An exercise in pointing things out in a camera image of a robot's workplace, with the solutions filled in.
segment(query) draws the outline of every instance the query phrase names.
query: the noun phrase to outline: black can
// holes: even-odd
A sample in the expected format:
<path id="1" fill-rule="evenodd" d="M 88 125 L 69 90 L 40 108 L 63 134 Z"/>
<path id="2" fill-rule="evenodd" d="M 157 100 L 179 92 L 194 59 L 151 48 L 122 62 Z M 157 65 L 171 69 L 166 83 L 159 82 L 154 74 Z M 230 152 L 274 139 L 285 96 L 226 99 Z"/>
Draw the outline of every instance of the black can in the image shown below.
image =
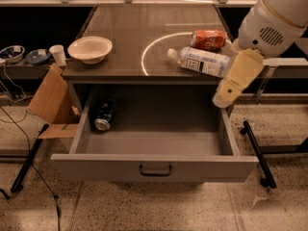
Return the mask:
<path id="1" fill-rule="evenodd" d="M 99 110 L 98 116 L 94 121 L 95 127 L 100 131 L 107 131 L 111 127 L 111 123 L 116 114 L 116 102 L 113 99 L 104 101 Z"/>

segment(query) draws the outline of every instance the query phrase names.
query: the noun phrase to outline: red can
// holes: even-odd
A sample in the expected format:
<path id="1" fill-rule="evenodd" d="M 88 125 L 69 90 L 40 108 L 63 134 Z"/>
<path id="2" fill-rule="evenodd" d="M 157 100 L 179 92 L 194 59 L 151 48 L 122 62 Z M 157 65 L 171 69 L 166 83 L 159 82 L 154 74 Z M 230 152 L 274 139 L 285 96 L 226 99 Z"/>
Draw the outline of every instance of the red can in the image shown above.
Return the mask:
<path id="1" fill-rule="evenodd" d="M 199 50 L 218 51 L 226 41 L 221 30 L 196 30 L 192 33 L 191 47 Z"/>

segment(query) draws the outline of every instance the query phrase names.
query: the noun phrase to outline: soda can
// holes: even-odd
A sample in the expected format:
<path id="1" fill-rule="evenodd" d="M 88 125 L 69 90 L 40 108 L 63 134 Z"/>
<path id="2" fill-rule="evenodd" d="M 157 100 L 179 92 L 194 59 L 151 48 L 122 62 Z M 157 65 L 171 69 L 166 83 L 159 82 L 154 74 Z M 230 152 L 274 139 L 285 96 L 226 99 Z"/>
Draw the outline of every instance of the soda can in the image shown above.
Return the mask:
<path id="1" fill-rule="evenodd" d="M 221 30 L 196 30 L 192 33 L 191 47 L 199 50 L 218 51 L 226 41 Z"/>
<path id="2" fill-rule="evenodd" d="M 104 101 L 98 110 L 98 115 L 94 121 L 95 127 L 100 131 L 107 131 L 116 114 L 116 102 L 113 99 Z"/>

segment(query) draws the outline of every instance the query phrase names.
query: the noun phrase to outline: blue bowl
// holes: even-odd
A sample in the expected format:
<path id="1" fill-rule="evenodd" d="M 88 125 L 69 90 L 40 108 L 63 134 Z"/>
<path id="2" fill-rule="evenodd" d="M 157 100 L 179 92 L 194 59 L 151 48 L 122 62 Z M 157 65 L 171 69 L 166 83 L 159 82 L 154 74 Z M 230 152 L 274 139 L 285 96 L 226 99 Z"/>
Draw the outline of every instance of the blue bowl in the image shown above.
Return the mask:
<path id="1" fill-rule="evenodd" d="M 25 53 L 25 48 L 20 45 L 9 46 L 0 51 L 0 58 L 6 60 L 8 63 L 18 63 L 23 54 Z"/>
<path id="2" fill-rule="evenodd" d="M 32 65 L 44 65 L 48 64 L 50 60 L 51 54 L 46 49 L 39 49 L 31 51 L 26 56 L 26 61 Z"/>

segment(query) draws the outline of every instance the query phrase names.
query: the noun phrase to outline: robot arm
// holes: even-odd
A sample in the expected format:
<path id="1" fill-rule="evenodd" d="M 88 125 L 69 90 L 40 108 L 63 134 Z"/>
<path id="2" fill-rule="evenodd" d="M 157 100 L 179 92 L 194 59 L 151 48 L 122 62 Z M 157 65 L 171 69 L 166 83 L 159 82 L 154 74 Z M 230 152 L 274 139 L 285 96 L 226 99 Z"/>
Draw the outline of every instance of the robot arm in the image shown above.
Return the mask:
<path id="1" fill-rule="evenodd" d="M 287 50 L 308 26 L 308 0 L 259 0 L 239 29 L 234 62 L 218 85 L 213 102 L 230 106 L 263 70 L 263 59 Z"/>

